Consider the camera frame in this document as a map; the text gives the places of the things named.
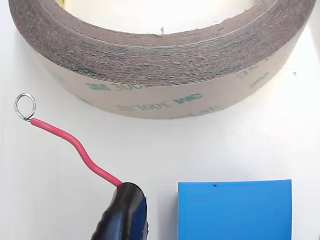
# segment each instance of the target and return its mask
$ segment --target white background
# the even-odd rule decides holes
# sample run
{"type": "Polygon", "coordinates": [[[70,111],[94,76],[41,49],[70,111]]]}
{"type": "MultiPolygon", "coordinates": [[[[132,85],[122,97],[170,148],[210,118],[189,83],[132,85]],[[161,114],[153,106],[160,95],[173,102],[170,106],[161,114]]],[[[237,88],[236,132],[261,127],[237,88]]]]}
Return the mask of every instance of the white background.
{"type": "Polygon", "coordinates": [[[219,24],[259,0],[65,0],[65,9],[93,25],[128,33],[164,34],[219,24]]]}
{"type": "Polygon", "coordinates": [[[292,239],[315,240],[319,13],[320,2],[287,64],[251,97],[205,116],[146,120],[104,112],[64,90],[34,64],[0,1],[0,239],[89,240],[115,189],[68,142],[15,114],[16,96],[28,92],[38,119],[73,134],[99,166],[143,189],[149,240],[176,239],[178,182],[277,179],[293,181],[292,239]]]}

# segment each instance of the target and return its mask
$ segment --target red wire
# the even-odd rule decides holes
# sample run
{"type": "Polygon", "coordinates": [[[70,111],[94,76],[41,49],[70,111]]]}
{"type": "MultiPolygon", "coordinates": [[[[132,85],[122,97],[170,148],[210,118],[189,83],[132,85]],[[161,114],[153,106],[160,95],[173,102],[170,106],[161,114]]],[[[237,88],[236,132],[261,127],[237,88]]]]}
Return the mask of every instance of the red wire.
{"type": "Polygon", "coordinates": [[[55,126],[52,126],[44,121],[38,120],[36,118],[31,119],[31,124],[41,128],[43,130],[48,131],[49,133],[52,133],[60,138],[63,138],[64,140],[67,140],[69,143],[71,143],[78,153],[80,154],[81,158],[83,159],[84,163],[90,168],[94,173],[98,174],[100,177],[104,178],[108,182],[112,183],[116,187],[119,187],[122,182],[118,180],[115,176],[112,176],[110,173],[106,172],[102,168],[98,167],[89,157],[87,154],[85,148],[82,146],[82,144],[71,134],[56,128],[55,126]]]}

